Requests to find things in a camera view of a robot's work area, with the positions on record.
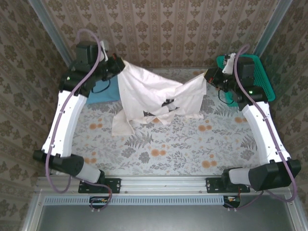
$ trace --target perforated metal strip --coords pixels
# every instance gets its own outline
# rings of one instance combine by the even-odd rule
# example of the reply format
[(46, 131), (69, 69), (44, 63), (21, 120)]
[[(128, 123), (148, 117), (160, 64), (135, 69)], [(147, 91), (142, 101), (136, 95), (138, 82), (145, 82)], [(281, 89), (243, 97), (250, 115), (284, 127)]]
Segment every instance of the perforated metal strip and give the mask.
[[(46, 196), (44, 205), (89, 205), (90, 196)], [(114, 196), (110, 205), (223, 205), (223, 196)]]

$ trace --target blue cloth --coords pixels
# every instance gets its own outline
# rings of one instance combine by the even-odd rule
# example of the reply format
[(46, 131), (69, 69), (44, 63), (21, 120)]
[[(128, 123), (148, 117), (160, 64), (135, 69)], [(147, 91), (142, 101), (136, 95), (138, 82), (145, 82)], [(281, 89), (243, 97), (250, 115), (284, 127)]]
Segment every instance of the blue cloth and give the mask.
[[(93, 88), (94, 92), (98, 92), (106, 88), (109, 84), (109, 81), (98, 81), (96, 82), (96, 86)], [(101, 102), (110, 102), (110, 101), (119, 101), (120, 100), (120, 92), (119, 85), (117, 82), (117, 76), (111, 78), (110, 86), (108, 89), (104, 90), (101, 93), (93, 93), (91, 92), (86, 104), (91, 103), (101, 103)]]

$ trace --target damask wallpaper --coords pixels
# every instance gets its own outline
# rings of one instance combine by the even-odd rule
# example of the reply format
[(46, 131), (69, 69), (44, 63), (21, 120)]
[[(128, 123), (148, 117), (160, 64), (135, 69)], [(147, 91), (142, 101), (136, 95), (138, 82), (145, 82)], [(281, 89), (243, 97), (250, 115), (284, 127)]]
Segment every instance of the damask wallpaper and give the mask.
[(302, 163), (296, 177), (308, 214), (308, 1), (294, 0), (261, 57), (276, 94), (271, 108), (286, 149)]
[(133, 64), (203, 67), (246, 43), (253, 51), (278, 0), (42, 2), (72, 57), (76, 33), (85, 27)]
[(0, 230), (22, 226), (66, 67), (26, 0), (0, 1)]

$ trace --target aluminum frame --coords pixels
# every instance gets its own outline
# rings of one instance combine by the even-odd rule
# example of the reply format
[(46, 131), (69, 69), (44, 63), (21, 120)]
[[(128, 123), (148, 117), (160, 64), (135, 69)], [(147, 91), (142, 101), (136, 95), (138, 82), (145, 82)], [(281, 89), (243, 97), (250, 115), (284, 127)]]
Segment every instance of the aluminum frame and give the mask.
[[(153, 195), (153, 196), (214, 196), (214, 195), (234, 195), (234, 193), (207, 193), (206, 178), (216, 176), (108, 176), (107, 178), (121, 178), (121, 196), (132, 195)], [(52, 176), (55, 186), (59, 188), (66, 187), (68, 176)], [(79, 181), (72, 179), (69, 190), (63, 195), (81, 196), (95, 195), (107, 196), (107, 194), (78, 193)], [(281, 197), (290, 198), (289, 188), (279, 188), (271, 190)], [(260, 192), (251, 191), (242, 193), (242, 196), (258, 195)], [(43, 210), (46, 196), (58, 195), (49, 186), (46, 177), (38, 178), (28, 214), (23, 226), (23, 231), (36, 231), (41, 212)], [(308, 231), (308, 222), (305, 212), (298, 197), (287, 204), (290, 212), (293, 226), (296, 231)]]

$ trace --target white cloth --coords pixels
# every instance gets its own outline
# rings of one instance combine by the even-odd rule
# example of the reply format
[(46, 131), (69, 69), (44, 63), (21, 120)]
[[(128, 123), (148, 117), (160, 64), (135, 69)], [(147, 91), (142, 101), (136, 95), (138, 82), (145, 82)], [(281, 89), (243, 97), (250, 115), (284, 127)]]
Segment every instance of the white cloth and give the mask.
[[(147, 124), (158, 118), (167, 125), (174, 115), (203, 118), (200, 113), (203, 95), (206, 94), (203, 74), (181, 84), (126, 61), (124, 64), (124, 70), (117, 76), (123, 110), (113, 118), (113, 136), (134, 134), (129, 123), (132, 120)], [(162, 106), (166, 100), (174, 101)]]

